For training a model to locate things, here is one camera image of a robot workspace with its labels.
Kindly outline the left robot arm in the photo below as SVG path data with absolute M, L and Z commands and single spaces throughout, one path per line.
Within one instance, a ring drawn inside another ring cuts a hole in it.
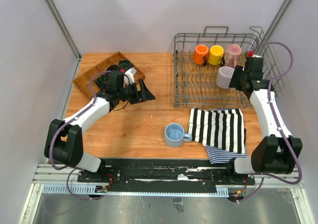
M 44 155 L 54 169 L 71 167 L 83 170 L 95 182 L 105 179 L 106 165 L 102 159 L 84 152 L 84 133 L 97 120 L 113 111 L 120 101 L 133 105 L 155 99 L 143 79 L 135 82 L 129 71 L 102 71 L 94 77 L 101 75 L 107 76 L 106 88 L 94 93 L 92 100 L 74 115 L 53 120 L 49 125 L 44 149 Z

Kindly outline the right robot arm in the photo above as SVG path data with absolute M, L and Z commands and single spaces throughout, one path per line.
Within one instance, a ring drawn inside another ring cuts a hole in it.
M 269 80 L 263 79 L 263 57 L 253 55 L 246 57 L 244 66 L 236 66 L 230 88 L 242 91 L 253 105 L 262 132 L 262 141 L 251 156 L 236 158 L 233 167 L 225 172 L 230 184 L 237 184 L 244 175 L 263 174 L 278 177 L 291 174 L 298 169 L 299 183 L 302 172 L 298 157 L 303 144 L 294 138 L 280 115 L 275 101 L 275 92 Z

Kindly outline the lilac grey mug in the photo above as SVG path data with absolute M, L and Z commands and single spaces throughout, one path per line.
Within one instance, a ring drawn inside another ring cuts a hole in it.
M 228 89 L 234 71 L 234 68 L 231 67 L 220 67 L 216 77 L 216 85 L 219 88 Z

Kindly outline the orange glass mug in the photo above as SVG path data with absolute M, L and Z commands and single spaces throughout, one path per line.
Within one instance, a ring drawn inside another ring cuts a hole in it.
M 197 65 L 206 66 L 209 56 L 209 48 L 206 45 L 199 44 L 195 47 L 193 62 Z

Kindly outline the pink ghost pattern mug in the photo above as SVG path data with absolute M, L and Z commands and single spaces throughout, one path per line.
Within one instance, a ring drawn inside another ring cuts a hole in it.
M 239 57 L 242 54 L 241 47 L 237 44 L 230 44 L 224 54 L 224 66 L 235 68 Z

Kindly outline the yellow enamel mug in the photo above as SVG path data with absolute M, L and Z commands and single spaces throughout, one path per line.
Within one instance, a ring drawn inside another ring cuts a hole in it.
M 209 56 L 208 56 L 208 63 L 214 66 L 224 65 L 224 49 L 219 45 L 213 45 L 210 48 Z

